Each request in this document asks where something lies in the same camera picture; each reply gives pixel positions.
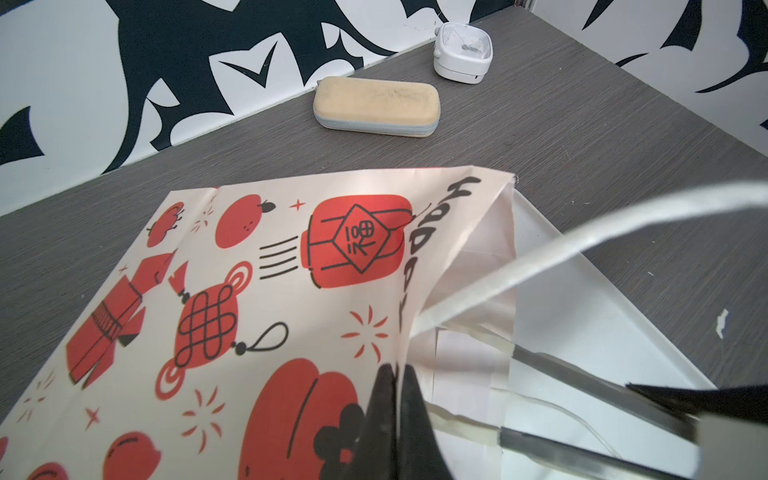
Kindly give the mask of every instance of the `white alarm clock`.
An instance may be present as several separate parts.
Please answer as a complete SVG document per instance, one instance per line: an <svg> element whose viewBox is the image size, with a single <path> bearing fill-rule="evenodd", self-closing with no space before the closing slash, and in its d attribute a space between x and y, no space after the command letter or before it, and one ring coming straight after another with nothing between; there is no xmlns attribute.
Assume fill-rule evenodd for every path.
<svg viewBox="0 0 768 480"><path fill-rule="evenodd" d="M493 60L491 37L480 28L447 22L435 30L435 71L444 78L476 84Z"/></svg>

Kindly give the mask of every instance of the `eyeglass case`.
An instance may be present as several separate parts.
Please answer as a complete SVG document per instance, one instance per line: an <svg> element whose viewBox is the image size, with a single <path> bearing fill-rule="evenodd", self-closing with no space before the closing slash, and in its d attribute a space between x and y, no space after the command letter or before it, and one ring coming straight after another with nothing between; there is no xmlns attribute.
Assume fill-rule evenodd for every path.
<svg viewBox="0 0 768 480"><path fill-rule="evenodd" d="M326 77L317 85L314 111L333 130L428 137L440 119L440 98L429 84Z"/></svg>

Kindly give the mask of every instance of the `gray desk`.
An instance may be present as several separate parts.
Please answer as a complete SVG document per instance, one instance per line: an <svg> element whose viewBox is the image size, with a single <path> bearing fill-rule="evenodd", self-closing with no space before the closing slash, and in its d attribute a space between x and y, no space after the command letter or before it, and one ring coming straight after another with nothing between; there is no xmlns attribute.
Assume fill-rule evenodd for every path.
<svg viewBox="0 0 768 480"><path fill-rule="evenodd" d="M478 24L496 47L481 84L440 78L431 45L358 73L435 85L442 117L431 137L325 130L310 93L0 217L0 418L169 190L477 164L516 172L519 190L568 230L682 187L768 178L768 158L527 11ZM752 211L648 228L587 256L717 385L732 386L768 382L766 239L768 214Z"/></svg>

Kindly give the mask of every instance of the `patterned wall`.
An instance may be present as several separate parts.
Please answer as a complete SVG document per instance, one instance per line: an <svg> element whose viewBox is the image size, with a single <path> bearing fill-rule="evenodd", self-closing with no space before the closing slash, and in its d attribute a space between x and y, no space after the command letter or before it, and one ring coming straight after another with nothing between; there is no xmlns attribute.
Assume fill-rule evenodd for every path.
<svg viewBox="0 0 768 480"><path fill-rule="evenodd" d="M768 155L768 0L534 0L531 11Z"/></svg>
<svg viewBox="0 0 768 480"><path fill-rule="evenodd" d="M32 0L0 16L0 214L511 3Z"/></svg>

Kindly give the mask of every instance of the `clock face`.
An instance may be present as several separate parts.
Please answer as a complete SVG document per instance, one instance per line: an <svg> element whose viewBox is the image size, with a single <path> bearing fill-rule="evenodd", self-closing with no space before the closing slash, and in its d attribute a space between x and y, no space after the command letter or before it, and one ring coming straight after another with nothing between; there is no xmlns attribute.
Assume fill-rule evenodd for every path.
<svg viewBox="0 0 768 480"><path fill-rule="evenodd" d="M480 59L491 56L491 39L484 31L470 25L445 25L442 43L454 55Z"/></svg>

